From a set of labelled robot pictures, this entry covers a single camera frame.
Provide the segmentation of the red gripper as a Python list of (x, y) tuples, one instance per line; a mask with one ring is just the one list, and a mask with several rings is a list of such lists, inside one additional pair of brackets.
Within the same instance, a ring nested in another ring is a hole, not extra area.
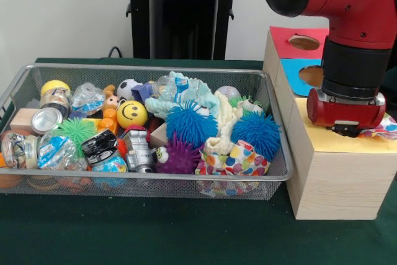
[(378, 93), (370, 101), (350, 101), (313, 88), (307, 97), (306, 110), (313, 125), (329, 127), (339, 135), (358, 137), (362, 129), (380, 124), (386, 112), (386, 100)]

